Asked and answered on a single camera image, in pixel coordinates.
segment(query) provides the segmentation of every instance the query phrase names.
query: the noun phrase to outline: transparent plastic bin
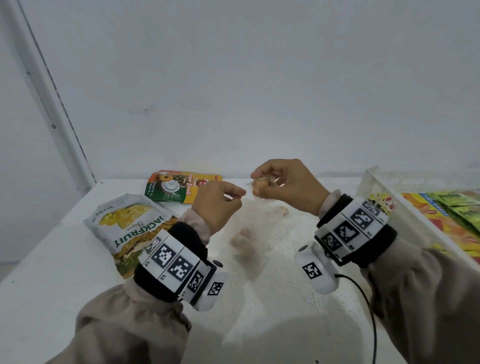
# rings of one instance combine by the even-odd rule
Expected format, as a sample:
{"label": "transparent plastic bin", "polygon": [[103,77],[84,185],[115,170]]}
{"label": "transparent plastic bin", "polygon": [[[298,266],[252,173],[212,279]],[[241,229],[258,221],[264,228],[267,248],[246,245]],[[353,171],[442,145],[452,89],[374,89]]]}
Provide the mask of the transparent plastic bin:
{"label": "transparent plastic bin", "polygon": [[453,189],[480,188],[480,169],[460,171],[383,171],[373,167],[365,171],[357,196],[368,199],[372,194],[386,194],[391,200],[380,202],[390,214],[389,223],[398,235],[420,247],[436,244],[469,266],[480,271],[480,265],[461,250],[448,236],[423,216],[402,193],[425,193]]}

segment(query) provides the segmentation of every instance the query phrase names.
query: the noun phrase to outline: person's left hand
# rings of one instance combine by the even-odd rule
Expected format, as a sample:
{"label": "person's left hand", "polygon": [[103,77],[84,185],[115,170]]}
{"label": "person's left hand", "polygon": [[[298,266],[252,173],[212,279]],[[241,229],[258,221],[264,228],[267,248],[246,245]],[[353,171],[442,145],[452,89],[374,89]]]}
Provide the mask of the person's left hand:
{"label": "person's left hand", "polygon": [[198,189],[192,210],[204,219],[210,229],[210,235],[213,235],[240,209],[240,199],[246,193],[243,188],[230,182],[210,180]]}

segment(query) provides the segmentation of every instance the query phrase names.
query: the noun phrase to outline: black wristband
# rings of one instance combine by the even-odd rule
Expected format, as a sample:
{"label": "black wristband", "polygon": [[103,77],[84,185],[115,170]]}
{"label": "black wristband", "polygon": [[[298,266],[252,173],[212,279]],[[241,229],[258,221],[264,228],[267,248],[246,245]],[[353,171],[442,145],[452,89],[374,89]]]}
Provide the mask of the black wristband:
{"label": "black wristband", "polygon": [[[184,222],[177,222],[168,230],[168,233],[201,260],[207,259],[208,249],[200,240],[195,229],[190,225]],[[178,298],[175,292],[170,291],[160,283],[160,281],[156,280],[141,264],[137,265],[133,280],[141,288],[159,300],[172,303]]]}
{"label": "black wristband", "polygon": [[[353,198],[347,194],[341,195],[335,205],[328,210],[323,218],[320,219],[317,227],[328,223],[331,219],[342,212],[348,206]],[[360,249],[347,255],[348,260],[357,264],[360,268],[365,268],[368,264],[374,262],[396,239],[397,232],[390,225],[385,225],[369,242],[365,243]]]}

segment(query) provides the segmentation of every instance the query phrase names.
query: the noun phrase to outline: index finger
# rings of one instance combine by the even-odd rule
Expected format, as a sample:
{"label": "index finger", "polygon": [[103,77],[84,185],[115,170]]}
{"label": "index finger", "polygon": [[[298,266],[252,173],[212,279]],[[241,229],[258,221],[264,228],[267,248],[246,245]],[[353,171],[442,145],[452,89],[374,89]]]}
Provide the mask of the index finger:
{"label": "index finger", "polygon": [[267,174],[272,174],[276,177],[280,177],[283,173],[283,168],[287,166],[288,159],[271,159],[258,167],[250,175],[251,178],[261,178]]}
{"label": "index finger", "polygon": [[220,187],[223,190],[224,194],[227,194],[232,197],[242,197],[245,196],[247,191],[245,191],[243,188],[238,187],[234,185],[233,183],[227,182],[227,181],[219,181],[220,182]]}

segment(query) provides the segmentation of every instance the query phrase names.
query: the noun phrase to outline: table surface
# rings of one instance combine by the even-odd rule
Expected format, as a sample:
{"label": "table surface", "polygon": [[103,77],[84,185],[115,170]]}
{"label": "table surface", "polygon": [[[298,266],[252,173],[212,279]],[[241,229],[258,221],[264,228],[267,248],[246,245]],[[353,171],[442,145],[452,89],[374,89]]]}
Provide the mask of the table surface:
{"label": "table surface", "polygon": [[[228,180],[245,186],[247,179]],[[322,178],[330,190],[354,194],[359,178]],[[122,194],[143,194],[146,180],[102,180],[0,283],[0,356],[3,364],[43,363],[68,345],[80,308],[123,282],[102,243],[83,225],[94,209]],[[176,215],[189,205],[166,204]],[[341,281],[332,294],[317,294],[294,264],[295,249],[312,239],[315,217],[289,209],[270,236],[272,250],[241,261],[222,247],[222,232],[209,255],[221,259],[229,281],[215,307],[196,312],[183,363],[369,363],[373,333],[360,292]],[[368,284],[356,266],[340,272]],[[379,363],[404,363],[378,327]]]}

